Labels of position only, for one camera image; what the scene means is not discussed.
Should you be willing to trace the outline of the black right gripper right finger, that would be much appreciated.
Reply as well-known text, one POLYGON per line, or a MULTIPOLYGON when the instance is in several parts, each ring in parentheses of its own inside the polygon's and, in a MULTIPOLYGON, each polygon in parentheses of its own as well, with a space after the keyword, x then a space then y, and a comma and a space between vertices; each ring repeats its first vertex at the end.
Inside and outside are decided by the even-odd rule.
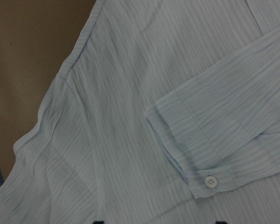
POLYGON ((226 224, 226 221, 216 221, 215 224, 226 224))

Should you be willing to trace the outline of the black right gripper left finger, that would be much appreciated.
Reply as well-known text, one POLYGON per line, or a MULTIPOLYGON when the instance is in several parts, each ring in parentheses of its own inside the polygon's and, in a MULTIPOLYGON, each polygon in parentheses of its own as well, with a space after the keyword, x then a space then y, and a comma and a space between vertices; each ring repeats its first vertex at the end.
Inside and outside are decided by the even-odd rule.
POLYGON ((96 220, 93 222, 93 224, 104 224, 103 220, 96 220))

